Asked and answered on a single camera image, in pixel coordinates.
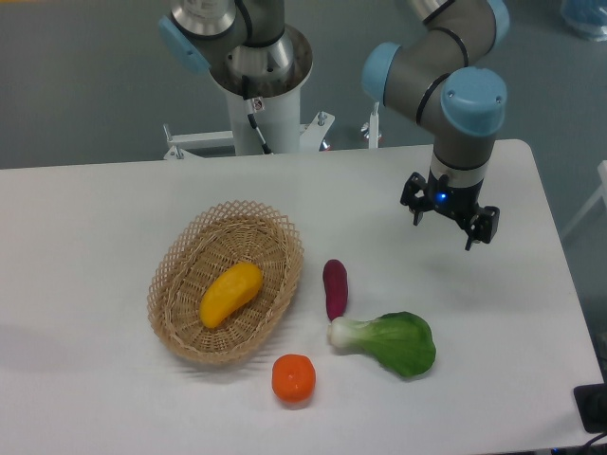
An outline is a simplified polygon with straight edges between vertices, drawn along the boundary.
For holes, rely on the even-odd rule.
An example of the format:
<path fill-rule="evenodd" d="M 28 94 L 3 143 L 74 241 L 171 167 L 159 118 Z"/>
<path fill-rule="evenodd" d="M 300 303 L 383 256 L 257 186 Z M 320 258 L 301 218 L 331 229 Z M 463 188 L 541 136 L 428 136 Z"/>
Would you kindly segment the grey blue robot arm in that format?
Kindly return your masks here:
<path fill-rule="evenodd" d="M 378 45 L 361 85 L 375 102 L 433 135 L 427 175 L 414 173 L 400 198 L 420 220 L 452 219 L 469 244 L 489 243 L 500 211 L 481 206 L 495 137 L 506 116 L 506 85 L 477 66 L 509 28 L 501 1 L 414 1 L 427 32 L 415 44 Z M 225 92 L 239 155 L 299 152 L 300 88 L 312 68 L 305 37 L 281 1 L 174 1 L 158 23 L 169 51 Z"/>

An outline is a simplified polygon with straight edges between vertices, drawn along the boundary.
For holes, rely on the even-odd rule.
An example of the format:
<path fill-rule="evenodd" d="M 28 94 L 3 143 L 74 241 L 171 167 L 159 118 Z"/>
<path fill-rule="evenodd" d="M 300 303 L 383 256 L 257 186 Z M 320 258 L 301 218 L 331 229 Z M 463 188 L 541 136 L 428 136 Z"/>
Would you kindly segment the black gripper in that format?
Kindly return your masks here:
<path fill-rule="evenodd" d="M 412 173 L 404 184 L 400 204 L 413 215 L 415 226 L 427 211 L 461 221 L 459 226 L 467 234 L 466 251 L 474 244 L 489 244 L 498 229 L 500 210 L 478 204 L 486 171 L 487 163 L 464 170 L 433 158 L 428 181 L 420 173 Z"/>

